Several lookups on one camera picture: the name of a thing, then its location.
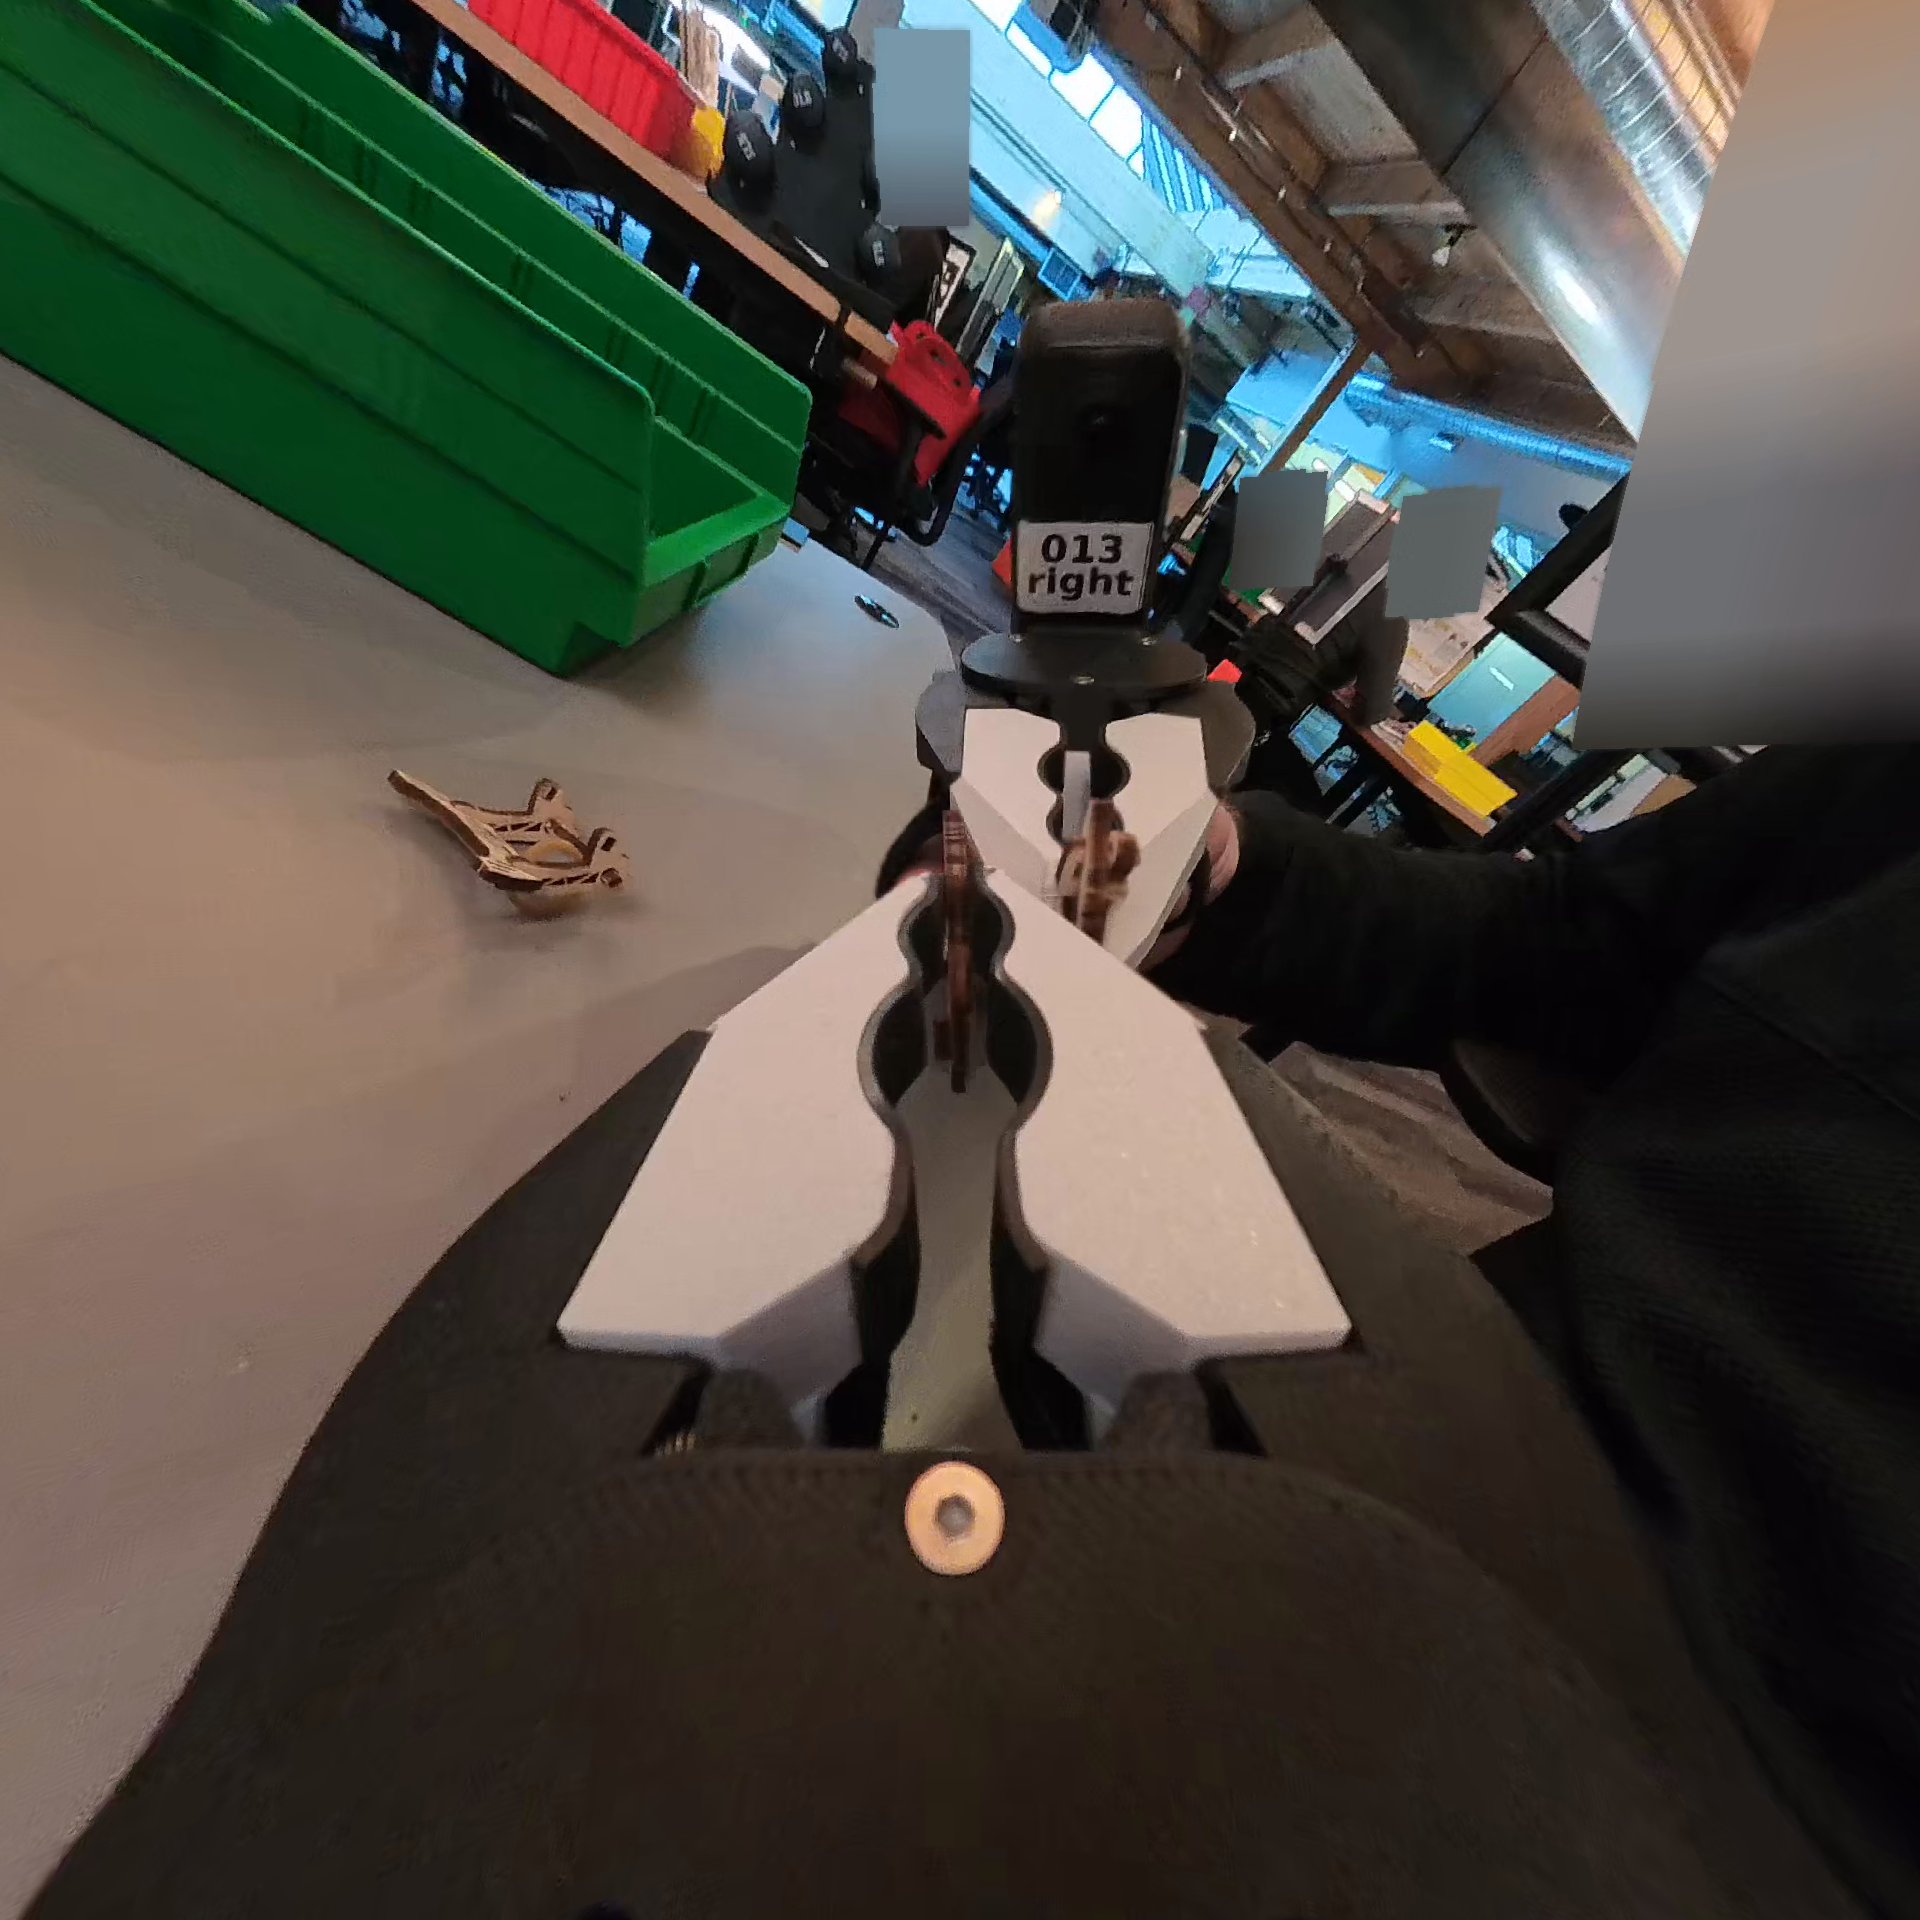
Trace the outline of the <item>cluster of black round weights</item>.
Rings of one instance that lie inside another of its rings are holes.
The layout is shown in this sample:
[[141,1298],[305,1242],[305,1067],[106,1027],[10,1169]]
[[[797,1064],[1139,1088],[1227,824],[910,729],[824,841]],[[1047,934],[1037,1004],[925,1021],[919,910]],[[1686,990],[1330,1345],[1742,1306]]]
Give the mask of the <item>cluster of black round weights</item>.
[[773,126],[757,110],[726,114],[710,193],[843,298],[909,308],[931,294],[948,232],[898,229],[882,216],[874,79],[855,38],[832,29],[817,67],[784,81]]

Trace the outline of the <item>small wooden cross part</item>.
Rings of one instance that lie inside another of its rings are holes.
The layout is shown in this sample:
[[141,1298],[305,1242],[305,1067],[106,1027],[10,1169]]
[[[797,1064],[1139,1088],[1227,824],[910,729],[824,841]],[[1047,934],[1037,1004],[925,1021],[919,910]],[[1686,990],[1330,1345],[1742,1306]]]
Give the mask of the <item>small wooden cross part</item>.
[[986,1064],[990,925],[986,915],[986,868],[970,828],[956,806],[940,816],[940,983],[943,1000],[933,1016],[933,1056],[945,1065],[948,1090],[966,1093]]

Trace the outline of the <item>wooden workbench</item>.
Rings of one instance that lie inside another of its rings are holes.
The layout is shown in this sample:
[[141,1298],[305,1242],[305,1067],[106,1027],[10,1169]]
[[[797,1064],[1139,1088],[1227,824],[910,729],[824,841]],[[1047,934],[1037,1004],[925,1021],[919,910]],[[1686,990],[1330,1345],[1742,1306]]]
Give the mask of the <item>wooden workbench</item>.
[[732,270],[755,273],[770,285],[780,285],[784,297],[804,303],[824,334],[833,336],[838,359],[852,365],[849,377],[868,389],[877,385],[893,360],[893,343],[884,331],[862,318],[847,302],[838,302],[817,275],[770,247],[752,226],[714,203],[706,186],[694,183],[692,177],[628,136],[615,121],[563,84],[560,76],[498,34],[492,24],[477,19],[466,5],[417,3],[417,8],[469,55],[486,59],[535,97],[548,114],[555,114],[578,140],[593,147],[605,163],[611,163],[635,182],[639,193],[651,196],[654,214],[671,203],[674,221],[681,226],[679,238],[700,232],[710,249],[718,249],[726,257]]

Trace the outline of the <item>person's right forearm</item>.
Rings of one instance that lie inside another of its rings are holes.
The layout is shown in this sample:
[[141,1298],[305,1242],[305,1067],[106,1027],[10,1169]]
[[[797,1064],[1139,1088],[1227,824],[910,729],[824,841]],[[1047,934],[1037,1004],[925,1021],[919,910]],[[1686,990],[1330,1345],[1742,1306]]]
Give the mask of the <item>person's right forearm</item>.
[[1606,1071],[1670,993],[1670,954],[1578,853],[1395,849],[1249,791],[1230,889],[1142,963],[1168,996],[1351,1060],[1459,1041]]

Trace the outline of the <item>wooden gear-shaped part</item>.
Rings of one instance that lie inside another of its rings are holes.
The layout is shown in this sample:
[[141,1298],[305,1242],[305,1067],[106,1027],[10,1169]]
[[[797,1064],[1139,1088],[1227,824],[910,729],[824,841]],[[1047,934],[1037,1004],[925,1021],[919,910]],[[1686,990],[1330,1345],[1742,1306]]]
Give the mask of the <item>wooden gear-shaped part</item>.
[[1090,940],[1103,943],[1138,859],[1138,839],[1123,828],[1118,806],[1109,800],[1090,800],[1077,836],[1062,844],[1056,867],[1057,910]]

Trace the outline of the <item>wooden lattice assembly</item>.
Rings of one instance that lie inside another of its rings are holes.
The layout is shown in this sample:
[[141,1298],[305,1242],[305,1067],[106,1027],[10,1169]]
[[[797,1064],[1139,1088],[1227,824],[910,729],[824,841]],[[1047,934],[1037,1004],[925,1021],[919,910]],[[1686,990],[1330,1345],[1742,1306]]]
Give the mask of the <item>wooden lattice assembly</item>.
[[458,800],[402,768],[387,771],[387,786],[442,826],[472,873],[528,918],[633,886],[633,859],[615,828],[584,826],[552,777],[537,777],[516,806]]

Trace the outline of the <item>stacked green plastic bins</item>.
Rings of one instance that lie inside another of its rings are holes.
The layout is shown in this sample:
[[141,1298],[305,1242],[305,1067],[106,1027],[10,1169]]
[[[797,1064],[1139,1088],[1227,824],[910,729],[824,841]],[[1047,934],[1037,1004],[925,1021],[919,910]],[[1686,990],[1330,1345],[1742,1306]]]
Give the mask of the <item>stacked green plastic bins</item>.
[[573,675],[770,557],[807,392],[305,14],[4,5],[3,345]]

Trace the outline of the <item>red chair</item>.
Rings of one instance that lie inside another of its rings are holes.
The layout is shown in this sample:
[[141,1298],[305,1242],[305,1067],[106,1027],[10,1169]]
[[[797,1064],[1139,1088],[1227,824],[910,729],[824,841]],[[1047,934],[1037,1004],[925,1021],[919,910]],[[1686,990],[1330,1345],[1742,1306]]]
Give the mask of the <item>red chair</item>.
[[897,323],[890,343],[870,381],[843,384],[826,446],[847,508],[931,547],[990,424],[989,402],[933,323]]

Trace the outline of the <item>red plastic bin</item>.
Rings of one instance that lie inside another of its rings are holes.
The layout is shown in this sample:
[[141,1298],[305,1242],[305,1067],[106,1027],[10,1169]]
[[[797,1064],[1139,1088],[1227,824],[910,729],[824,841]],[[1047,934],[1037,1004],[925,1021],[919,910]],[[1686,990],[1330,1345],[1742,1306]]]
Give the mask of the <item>red plastic bin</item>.
[[696,110],[679,69],[600,3],[467,3],[568,92],[669,158]]

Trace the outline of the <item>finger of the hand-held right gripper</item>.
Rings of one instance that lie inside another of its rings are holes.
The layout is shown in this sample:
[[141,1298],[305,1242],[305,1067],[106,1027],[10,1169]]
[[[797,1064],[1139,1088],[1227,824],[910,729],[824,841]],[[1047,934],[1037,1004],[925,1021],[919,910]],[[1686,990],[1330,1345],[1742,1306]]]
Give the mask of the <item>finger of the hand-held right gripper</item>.
[[1053,719],[1025,710],[970,710],[964,717],[961,765],[951,785],[970,844],[989,873],[1056,904],[1062,846],[1057,788],[1043,759],[1060,744]]
[[1188,899],[1218,800],[1195,717],[1126,717],[1104,727],[1104,747],[1126,768],[1113,803],[1138,863],[1108,910],[1103,945],[1138,968]]

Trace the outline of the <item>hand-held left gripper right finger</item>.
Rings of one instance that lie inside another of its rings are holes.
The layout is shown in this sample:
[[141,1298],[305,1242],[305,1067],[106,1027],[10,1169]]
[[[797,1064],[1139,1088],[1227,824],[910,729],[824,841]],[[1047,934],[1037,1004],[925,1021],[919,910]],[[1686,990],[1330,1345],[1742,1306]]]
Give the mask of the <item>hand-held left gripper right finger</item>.
[[1203,1022],[1012,878],[975,886],[975,1044],[1010,1098],[989,1240],[1021,1446],[1090,1446],[1128,1390],[1355,1333]]

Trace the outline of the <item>silver ventilation duct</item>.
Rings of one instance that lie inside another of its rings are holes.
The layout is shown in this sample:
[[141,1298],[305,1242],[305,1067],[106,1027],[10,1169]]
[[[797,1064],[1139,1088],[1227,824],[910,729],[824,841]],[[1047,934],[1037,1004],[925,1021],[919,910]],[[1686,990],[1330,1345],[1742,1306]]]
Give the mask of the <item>silver ventilation duct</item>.
[[1485,402],[1636,446],[1769,3],[1316,5],[1429,180],[1451,260],[1418,345],[1485,349]]

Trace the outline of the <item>person's black clothing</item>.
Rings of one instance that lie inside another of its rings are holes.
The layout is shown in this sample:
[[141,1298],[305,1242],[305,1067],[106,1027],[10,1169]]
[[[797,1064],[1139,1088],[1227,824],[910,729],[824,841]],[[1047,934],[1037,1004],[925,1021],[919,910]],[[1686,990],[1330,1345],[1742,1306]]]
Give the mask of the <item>person's black clothing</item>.
[[1772,747],[1548,859],[1446,863],[1457,1035],[1588,1071],[1570,1374],[1782,1797],[1914,1914],[1914,744]]

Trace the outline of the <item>black framed white sign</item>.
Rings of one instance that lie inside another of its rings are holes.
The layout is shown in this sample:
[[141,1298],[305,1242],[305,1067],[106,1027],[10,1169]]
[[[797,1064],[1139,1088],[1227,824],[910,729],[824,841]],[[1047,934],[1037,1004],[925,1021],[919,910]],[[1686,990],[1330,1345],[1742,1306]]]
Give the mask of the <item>black framed white sign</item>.
[[[1556,612],[1556,602],[1614,546],[1629,477],[1624,473],[1590,508],[1568,523],[1563,538],[1492,609],[1493,629],[1518,641],[1553,678],[1566,683],[1576,696],[1583,690],[1590,639],[1578,635]],[[1529,849],[1631,756],[1636,756],[1632,750],[1576,750],[1559,773],[1500,803],[1492,816],[1489,831],[1482,834],[1479,849],[1513,853]]]

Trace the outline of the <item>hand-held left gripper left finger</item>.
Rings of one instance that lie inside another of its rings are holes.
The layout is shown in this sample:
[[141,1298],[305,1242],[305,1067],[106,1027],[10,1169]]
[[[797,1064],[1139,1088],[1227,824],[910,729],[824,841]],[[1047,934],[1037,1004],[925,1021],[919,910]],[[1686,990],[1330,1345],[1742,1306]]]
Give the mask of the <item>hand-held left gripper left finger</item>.
[[933,1057],[919,873],[718,1016],[557,1314],[578,1352],[747,1371],[826,1446],[882,1446],[920,1235],[902,1112]]

